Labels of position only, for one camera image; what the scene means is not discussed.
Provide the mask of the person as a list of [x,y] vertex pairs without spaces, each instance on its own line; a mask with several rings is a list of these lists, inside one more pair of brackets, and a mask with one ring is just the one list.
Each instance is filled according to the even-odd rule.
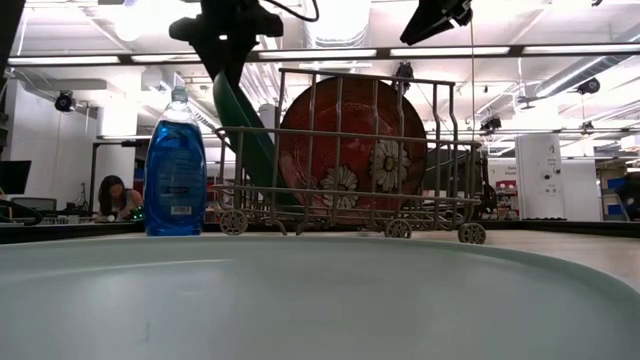
[[97,219],[102,222],[134,221],[142,217],[142,195],[133,188],[127,188],[116,175],[108,175],[102,180],[98,202]]
[[627,173],[622,185],[615,189],[630,221],[640,221],[640,172]]

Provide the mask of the pale mint plate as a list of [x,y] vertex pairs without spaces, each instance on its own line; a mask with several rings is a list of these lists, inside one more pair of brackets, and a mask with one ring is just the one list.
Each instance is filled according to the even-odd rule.
[[3,245],[0,360],[640,360],[640,292],[574,262],[446,242]]

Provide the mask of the red flower plate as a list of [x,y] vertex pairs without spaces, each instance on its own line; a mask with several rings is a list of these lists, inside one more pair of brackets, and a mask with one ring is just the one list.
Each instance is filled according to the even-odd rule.
[[316,189],[320,210],[395,210],[394,194],[414,195],[426,170],[422,121],[382,81],[327,78],[301,93],[281,122],[279,170],[290,188]]

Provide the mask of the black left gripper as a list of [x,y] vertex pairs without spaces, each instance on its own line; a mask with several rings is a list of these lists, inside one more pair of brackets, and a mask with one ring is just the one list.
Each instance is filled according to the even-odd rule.
[[[259,0],[199,0],[201,12],[195,18],[183,17],[169,26],[174,40],[189,42],[198,35],[281,37],[284,25],[281,18],[266,10]],[[216,39],[198,39],[192,47],[214,80],[224,69],[224,44]],[[233,40],[224,73],[229,83],[239,83],[246,59],[257,45],[255,39]]]

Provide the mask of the ceiling light bar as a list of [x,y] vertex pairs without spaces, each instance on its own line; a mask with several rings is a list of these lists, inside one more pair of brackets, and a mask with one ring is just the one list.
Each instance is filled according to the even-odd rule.
[[[339,48],[254,50],[246,61],[307,62],[307,61],[382,61],[409,59],[466,59],[518,57],[576,57],[576,56],[640,55],[640,43],[595,43],[574,45],[502,45],[464,47],[400,47],[400,48]],[[88,54],[55,56],[20,56],[8,59],[10,67],[72,67],[112,65],[196,64],[194,52],[152,54]]]

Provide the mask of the dark green deep plate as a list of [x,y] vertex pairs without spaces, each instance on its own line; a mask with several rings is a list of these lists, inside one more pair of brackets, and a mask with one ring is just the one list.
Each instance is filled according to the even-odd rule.
[[283,130],[265,127],[244,93],[234,89],[224,73],[214,79],[213,100],[222,130],[230,140],[231,149],[241,158],[251,183],[264,189],[263,195],[268,200],[276,188],[275,205],[281,211],[300,212],[300,201],[289,191],[279,170],[276,150],[283,146]]

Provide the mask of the black monitor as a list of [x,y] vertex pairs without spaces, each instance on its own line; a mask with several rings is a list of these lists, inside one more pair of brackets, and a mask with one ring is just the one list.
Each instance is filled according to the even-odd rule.
[[0,161],[0,189],[6,195],[21,195],[26,190],[32,162]]

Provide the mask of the white kiosk cabinet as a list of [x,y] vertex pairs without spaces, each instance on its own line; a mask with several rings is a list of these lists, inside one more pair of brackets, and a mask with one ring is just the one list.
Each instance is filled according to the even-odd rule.
[[520,218],[565,219],[559,136],[522,135],[515,145]]

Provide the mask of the blue dish soap bottle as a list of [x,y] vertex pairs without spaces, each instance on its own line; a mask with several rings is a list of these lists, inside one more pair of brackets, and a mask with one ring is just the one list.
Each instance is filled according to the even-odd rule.
[[147,151],[144,221],[149,236],[199,235],[205,218],[207,168],[201,130],[186,89],[171,91]]

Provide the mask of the black aluminium table frame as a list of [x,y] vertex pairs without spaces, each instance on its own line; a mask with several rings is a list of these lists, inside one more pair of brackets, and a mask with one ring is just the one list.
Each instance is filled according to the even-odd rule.
[[[486,230],[523,230],[640,238],[640,222],[581,222],[561,220],[480,220]],[[56,241],[107,235],[138,235],[138,223],[11,226],[0,224],[0,245]]]

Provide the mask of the black equipment cart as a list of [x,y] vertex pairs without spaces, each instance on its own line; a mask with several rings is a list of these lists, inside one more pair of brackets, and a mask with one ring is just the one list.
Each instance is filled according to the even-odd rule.
[[456,151],[429,149],[423,190],[430,196],[473,195],[480,203],[470,211],[471,219],[481,220],[496,209],[496,192],[489,184],[486,153],[481,150],[475,152],[474,166],[468,164],[470,160],[470,150],[462,147]]

